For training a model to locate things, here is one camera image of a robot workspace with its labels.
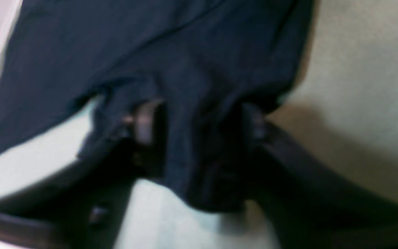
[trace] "navy blue fabric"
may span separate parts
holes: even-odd
[[[99,96],[81,154],[137,104],[167,101],[162,183],[208,211],[241,207],[235,106],[289,90],[312,0],[24,0],[0,78],[0,154]]]

